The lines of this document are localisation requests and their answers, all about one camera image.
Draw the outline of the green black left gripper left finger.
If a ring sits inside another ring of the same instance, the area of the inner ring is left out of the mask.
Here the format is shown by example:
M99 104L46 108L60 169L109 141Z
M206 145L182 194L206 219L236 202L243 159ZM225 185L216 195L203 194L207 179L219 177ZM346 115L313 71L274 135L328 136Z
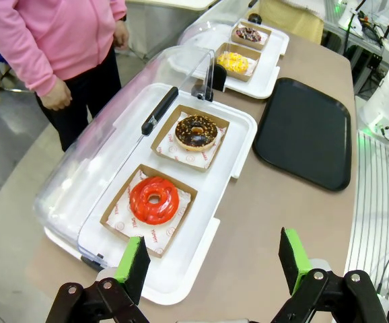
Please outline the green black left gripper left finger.
M129 239L112 276L89 287L65 283L59 288L47 322L147 322L138 308L150 264L143 237Z

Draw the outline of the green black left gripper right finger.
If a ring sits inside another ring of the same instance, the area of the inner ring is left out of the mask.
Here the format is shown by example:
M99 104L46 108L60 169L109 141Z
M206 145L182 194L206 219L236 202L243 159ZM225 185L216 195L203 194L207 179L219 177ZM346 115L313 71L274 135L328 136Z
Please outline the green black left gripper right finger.
M290 298L273 322L310 322L316 312L328 312L335 322L387 321L365 271L349 271L340 277L313 267L294 229L281 229L279 259Z

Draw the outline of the person's right hand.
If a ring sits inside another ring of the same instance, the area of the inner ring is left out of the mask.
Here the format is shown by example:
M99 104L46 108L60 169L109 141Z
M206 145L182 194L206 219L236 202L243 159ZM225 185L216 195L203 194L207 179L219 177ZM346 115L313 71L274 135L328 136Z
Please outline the person's right hand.
M57 78L52 89L43 96L40 96L43 106L49 110L62 110L71 104L71 91L67 84Z

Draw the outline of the person's left hand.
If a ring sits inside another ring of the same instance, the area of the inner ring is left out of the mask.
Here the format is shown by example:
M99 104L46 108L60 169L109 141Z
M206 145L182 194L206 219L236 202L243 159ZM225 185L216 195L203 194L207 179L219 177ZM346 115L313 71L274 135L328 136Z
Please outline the person's left hand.
M129 45L129 31L122 20L118 20L114 30L114 46L121 50L128 49Z

